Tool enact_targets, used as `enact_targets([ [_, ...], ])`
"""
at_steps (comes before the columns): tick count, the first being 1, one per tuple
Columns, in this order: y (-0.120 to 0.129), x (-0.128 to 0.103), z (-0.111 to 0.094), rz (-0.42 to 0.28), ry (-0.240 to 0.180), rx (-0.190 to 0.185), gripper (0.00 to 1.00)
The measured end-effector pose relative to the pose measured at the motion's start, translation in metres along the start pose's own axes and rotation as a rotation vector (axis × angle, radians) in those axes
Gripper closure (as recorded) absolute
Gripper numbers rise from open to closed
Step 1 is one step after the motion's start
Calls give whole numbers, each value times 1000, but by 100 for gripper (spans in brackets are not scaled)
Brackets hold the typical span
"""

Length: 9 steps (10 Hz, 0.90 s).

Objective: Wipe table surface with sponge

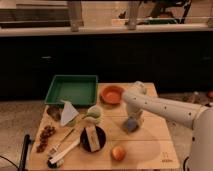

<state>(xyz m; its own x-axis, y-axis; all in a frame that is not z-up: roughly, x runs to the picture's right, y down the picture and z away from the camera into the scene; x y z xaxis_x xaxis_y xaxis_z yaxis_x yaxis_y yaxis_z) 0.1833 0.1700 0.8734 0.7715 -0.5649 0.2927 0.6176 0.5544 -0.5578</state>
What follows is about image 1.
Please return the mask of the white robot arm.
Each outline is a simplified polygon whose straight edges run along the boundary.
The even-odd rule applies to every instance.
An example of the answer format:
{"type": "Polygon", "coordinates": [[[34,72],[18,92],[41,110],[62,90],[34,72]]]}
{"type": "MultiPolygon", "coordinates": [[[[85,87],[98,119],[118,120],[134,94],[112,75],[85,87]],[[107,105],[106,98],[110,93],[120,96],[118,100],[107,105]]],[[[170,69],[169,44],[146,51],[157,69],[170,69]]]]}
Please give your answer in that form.
{"type": "Polygon", "coordinates": [[[186,171],[213,171],[213,107],[147,95],[145,85],[136,81],[122,93],[127,113],[142,110],[193,130],[186,171]]]}

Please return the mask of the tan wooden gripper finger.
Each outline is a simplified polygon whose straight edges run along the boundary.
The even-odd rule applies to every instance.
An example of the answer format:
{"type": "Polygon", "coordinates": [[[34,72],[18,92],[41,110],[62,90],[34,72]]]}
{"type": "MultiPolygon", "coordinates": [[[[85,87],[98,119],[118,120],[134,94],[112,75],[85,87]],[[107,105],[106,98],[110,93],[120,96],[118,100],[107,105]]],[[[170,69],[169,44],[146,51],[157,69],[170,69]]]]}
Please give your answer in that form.
{"type": "Polygon", "coordinates": [[[141,117],[139,119],[136,120],[137,121],[137,127],[136,127],[136,130],[140,129],[142,124],[144,123],[144,118],[141,117]]]}

